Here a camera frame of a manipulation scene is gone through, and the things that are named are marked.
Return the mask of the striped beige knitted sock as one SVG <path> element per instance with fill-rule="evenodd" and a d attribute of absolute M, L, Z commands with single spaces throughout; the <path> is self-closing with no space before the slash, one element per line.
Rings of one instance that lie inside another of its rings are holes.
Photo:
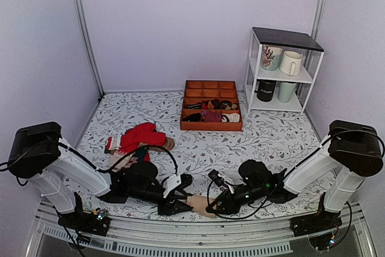
<path fill-rule="evenodd" d="M 206 208 L 208 207 L 207 198 L 204 196 L 199 196 L 193 194 L 192 196 L 188 196 L 185 202 L 188 206 L 192 207 L 192 211 L 199 213 L 205 217 L 215 218 L 216 215 L 213 213 L 207 212 Z"/>

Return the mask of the orange wooden divider box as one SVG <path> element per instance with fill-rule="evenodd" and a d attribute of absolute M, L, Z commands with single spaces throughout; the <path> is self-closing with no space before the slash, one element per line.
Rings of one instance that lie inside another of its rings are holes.
<path fill-rule="evenodd" d="M 180 115 L 184 131 L 241 131 L 242 114 L 234 81 L 187 80 Z"/>

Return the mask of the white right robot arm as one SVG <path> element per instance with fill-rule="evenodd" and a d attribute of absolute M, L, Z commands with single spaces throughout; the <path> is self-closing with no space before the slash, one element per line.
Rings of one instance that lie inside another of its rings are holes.
<path fill-rule="evenodd" d="M 243 184 L 209 201 L 206 211 L 227 217 L 238 213 L 242 205 L 263 197 L 272 203 L 286 203 L 339 167 L 334 184 L 320 200 L 321 209 L 311 218 L 313 228 L 323 231 L 363 181 L 381 171 L 383 156 L 384 142 L 373 127 L 335 120 L 317 149 L 291 170 L 272 173 L 262 161 L 244 161 L 238 169 Z"/>

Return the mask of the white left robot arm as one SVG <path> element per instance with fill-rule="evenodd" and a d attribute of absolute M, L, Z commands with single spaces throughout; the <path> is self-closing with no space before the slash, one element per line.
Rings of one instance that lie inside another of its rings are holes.
<path fill-rule="evenodd" d="M 105 203 L 125 203 L 132 197 L 157 204 L 159 215 L 192 210 L 187 202 L 191 195 L 184 190 L 192 183 L 191 175 L 175 173 L 160 183 L 153 163 L 138 161 L 118 171 L 114 167 L 117 164 L 106 170 L 96 167 L 62 138 L 58 123 L 47 122 L 16 131 L 6 170 L 35 185 L 76 229 L 85 229 L 89 216 L 62 183 L 62 176 Z"/>

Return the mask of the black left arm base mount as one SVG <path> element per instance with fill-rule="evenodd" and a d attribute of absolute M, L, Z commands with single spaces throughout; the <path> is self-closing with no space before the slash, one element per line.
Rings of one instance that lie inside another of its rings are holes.
<path fill-rule="evenodd" d="M 77 232 L 85 232 L 105 237 L 108 233 L 111 219 L 107 213 L 100 208 L 97 213 L 85 212 L 82 207 L 82 200 L 78 193 L 75 193 L 75 210 L 68 214 L 59 213 L 58 224 L 62 227 L 74 229 Z"/>

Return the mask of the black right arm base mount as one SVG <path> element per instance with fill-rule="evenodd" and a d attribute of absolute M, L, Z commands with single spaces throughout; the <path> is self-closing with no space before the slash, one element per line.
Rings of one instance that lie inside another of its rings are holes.
<path fill-rule="evenodd" d="M 295 237 L 333 229 L 342 225 L 340 213 L 325 210 L 324 199 L 325 193 L 319 199 L 316 213 L 290 219 L 290 229 Z"/>

